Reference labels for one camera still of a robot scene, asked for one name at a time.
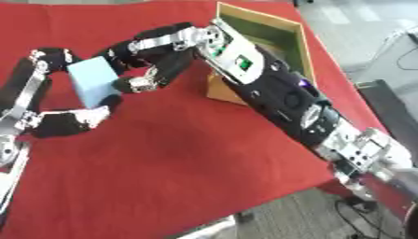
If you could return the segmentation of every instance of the purple light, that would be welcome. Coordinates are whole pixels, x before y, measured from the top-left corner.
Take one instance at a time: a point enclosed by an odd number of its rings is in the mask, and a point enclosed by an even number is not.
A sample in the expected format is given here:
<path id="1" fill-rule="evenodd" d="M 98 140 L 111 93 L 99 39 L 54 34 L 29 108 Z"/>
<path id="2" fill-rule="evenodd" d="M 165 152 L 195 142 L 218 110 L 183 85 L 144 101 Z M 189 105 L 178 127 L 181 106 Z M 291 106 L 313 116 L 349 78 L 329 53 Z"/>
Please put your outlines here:
<path id="1" fill-rule="evenodd" d="M 308 82 L 306 82 L 306 80 L 301 79 L 299 81 L 299 84 L 298 85 L 301 86 L 301 87 L 304 87 L 304 86 L 307 86 L 308 85 Z"/>

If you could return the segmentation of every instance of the wire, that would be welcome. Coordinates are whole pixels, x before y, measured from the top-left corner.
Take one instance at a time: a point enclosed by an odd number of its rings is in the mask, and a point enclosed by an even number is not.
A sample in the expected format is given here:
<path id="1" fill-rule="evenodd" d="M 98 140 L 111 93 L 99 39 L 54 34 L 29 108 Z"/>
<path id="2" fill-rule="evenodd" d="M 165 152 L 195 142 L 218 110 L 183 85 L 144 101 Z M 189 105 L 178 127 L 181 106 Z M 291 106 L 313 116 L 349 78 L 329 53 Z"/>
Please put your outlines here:
<path id="1" fill-rule="evenodd" d="M 403 58 L 405 58 L 406 56 L 408 56 L 409 54 L 413 53 L 414 51 L 418 50 L 418 48 L 414 48 L 414 49 L 410 49 L 407 52 L 403 53 L 401 56 L 399 56 L 399 58 L 397 58 L 397 67 L 401 70 L 404 71 L 418 71 L 418 68 L 408 68 L 408 67 L 404 67 L 402 66 L 402 64 L 400 63 L 400 61 L 402 61 Z"/>
<path id="2" fill-rule="evenodd" d="M 361 71 L 368 69 L 371 66 L 371 64 L 374 62 L 374 60 L 376 60 L 381 55 L 381 53 L 383 53 L 384 51 L 394 46 L 395 43 L 397 43 L 398 40 L 400 39 L 399 37 L 403 35 L 404 33 L 406 32 L 403 30 L 396 30 L 395 32 L 393 32 L 391 35 L 387 36 L 383 40 L 383 43 L 381 44 L 381 46 L 378 47 L 376 52 L 373 54 L 373 56 L 369 60 L 367 60 L 366 63 L 364 63 L 362 66 L 358 66 L 357 69 L 343 70 L 343 72 L 345 74 L 353 74 L 353 73 L 361 72 Z"/>
<path id="3" fill-rule="evenodd" d="M 368 236 L 366 234 L 364 234 L 360 229 L 358 229 L 356 227 L 355 224 L 353 224 L 353 222 L 351 222 L 348 218 L 346 218 L 340 211 L 340 207 L 339 205 L 343 204 L 346 205 L 347 207 L 351 208 L 356 214 L 358 214 L 361 218 L 363 218 L 369 225 L 370 227 L 374 228 L 377 230 L 378 234 L 377 237 L 371 237 Z M 387 237 L 391 238 L 391 239 L 400 239 L 398 237 L 392 236 L 389 233 L 385 232 L 384 230 L 382 230 L 381 226 L 382 226 L 382 221 L 383 221 L 383 216 L 380 216 L 381 221 L 380 221 L 380 225 L 376 225 L 374 223 L 372 223 L 368 218 L 366 218 L 366 216 L 364 216 L 361 212 L 362 210 L 359 210 L 349 204 L 346 204 L 344 200 L 337 200 L 334 203 L 334 207 L 335 207 L 335 211 L 337 212 L 337 214 L 351 227 L 353 228 L 353 230 L 360 236 L 360 238 L 363 239 L 380 239 L 381 238 L 381 234 L 386 235 Z"/>

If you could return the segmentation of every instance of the robotic hand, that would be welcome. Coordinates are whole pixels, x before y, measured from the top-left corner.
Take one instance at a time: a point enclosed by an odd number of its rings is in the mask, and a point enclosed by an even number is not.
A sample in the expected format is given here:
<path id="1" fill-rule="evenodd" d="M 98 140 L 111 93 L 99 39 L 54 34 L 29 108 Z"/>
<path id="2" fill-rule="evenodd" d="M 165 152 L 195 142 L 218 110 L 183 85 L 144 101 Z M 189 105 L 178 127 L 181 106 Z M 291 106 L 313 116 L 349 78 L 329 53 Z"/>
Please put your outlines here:
<path id="1" fill-rule="evenodd" d="M 39 112 L 51 85 L 49 75 L 65 71 L 80 59 L 69 49 L 34 49 L 15 66 L 0 88 L 0 217 L 4 218 L 14 189 L 29 159 L 29 144 L 22 134 L 38 138 L 79 134 L 97 127 L 120 103 L 111 95 L 94 109 Z"/>
<path id="2" fill-rule="evenodd" d="M 402 219 L 418 202 L 418 170 L 407 149 L 377 129 L 359 131 L 309 80 L 221 19 L 205 28 L 183 22 L 143 32 L 99 55 L 119 74 L 149 66 L 142 77 L 115 81 L 123 92 L 163 88 L 194 56 L 201 58 L 259 114 L 329 162 L 334 176 L 357 196 L 381 200 Z M 397 198 L 382 200 L 388 192 Z"/>

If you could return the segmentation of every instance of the red tablecloth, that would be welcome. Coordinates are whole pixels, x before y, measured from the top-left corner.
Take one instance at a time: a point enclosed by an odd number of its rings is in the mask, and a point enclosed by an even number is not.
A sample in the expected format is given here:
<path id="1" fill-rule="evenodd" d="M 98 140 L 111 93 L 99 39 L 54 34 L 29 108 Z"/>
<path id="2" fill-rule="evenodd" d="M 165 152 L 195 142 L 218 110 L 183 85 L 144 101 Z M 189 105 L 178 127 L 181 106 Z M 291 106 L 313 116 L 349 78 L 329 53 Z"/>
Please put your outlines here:
<path id="1" fill-rule="evenodd" d="M 284 3 L 237 3 L 300 21 Z M 204 26 L 215 2 L 124 6 L 0 5 L 0 76 L 29 49 L 82 57 L 178 21 Z M 360 128 L 381 127 L 305 27 L 320 88 Z M 125 96 L 113 119 L 74 137 L 34 141 L 4 238 L 159 238 L 331 179 L 326 165 L 251 109 L 204 97 L 196 62 L 170 88 Z M 65 75 L 44 107 L 78 106 Z"/>

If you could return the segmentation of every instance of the blue block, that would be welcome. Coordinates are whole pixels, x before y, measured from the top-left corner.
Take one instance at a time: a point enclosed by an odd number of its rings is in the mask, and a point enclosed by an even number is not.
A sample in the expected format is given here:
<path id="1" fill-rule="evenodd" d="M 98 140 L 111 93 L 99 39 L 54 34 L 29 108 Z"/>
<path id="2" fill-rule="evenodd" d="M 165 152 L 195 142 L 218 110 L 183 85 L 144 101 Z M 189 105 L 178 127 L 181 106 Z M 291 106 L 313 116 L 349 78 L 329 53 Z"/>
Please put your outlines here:
<path id="1" fill-rule="evenodd" d="M 102 56 L 70 64 L 68 73 L 86 108 L 95 108 L 105 97 L 120 94 L 111 85 L 118 75 Z"/>

